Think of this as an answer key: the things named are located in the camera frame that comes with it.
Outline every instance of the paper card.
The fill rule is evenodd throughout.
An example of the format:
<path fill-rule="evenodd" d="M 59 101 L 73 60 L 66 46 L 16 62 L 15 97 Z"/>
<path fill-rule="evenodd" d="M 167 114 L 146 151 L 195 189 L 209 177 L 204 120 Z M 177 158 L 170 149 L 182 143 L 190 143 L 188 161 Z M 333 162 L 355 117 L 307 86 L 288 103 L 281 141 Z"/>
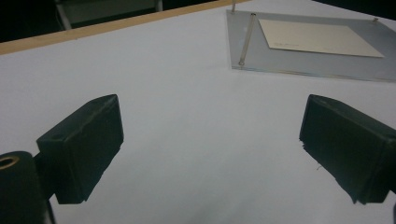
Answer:
<path fill-rule="evenodd" d="M 384 57 L 349 27 L 260 20 L 270 49 Z"/>

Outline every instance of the black block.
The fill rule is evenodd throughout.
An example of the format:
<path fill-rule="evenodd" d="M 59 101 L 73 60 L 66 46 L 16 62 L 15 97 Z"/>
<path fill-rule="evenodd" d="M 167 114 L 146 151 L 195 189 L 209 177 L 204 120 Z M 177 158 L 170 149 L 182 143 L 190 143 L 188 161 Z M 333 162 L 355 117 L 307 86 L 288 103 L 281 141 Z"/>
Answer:
<path fill-rule="evenodd" d="M 47 196 L 53 190 L 59 203 L 86 201 L 122 142 L 117 95 L 82 106 L 37 139 L 37 167 Z"/>
<path fill-rule="evenodd" d="M 395 190 L 396 131 L 351 106 L 310 95 L 300 140 L 354 203 L 382 203 Z"/>

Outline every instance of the clear acrylic plate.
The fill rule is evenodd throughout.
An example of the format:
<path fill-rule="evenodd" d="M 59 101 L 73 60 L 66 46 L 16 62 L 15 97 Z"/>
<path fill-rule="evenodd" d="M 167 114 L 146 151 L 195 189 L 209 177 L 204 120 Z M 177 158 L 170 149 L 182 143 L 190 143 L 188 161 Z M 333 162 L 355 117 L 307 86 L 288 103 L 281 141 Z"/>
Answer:
<path fill-rule="evenodd" d="M 227 10 L 228 35 L 233 69 L 341 77 L 396 82 L 396 32 L 380 21 L 255 13 L 245 64 L 239 64 L 252 12 Z M 270 49 L 259 20 L 295 21 L 345 25 L 381 52 L 384 58 Z"/>

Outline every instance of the white table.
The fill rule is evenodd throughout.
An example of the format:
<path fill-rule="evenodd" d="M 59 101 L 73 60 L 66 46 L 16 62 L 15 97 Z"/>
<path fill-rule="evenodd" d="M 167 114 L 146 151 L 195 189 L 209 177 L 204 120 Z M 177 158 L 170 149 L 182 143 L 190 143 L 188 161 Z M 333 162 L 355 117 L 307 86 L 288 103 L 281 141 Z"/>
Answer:
<path fill-rule="evenodd" d="M 233 70 L 226 8 L 0 56 L 0 154 L 35 155 L 81 105 L 120 97 L 121 150 L 87 202 L 51 198 L 58 223 L 392 223 L 392 192 L 353 204 L 298 136 L 311 93 L 396 128 L 396 85 Z M 236 9 L 372 18 L 309 0 Z"/>

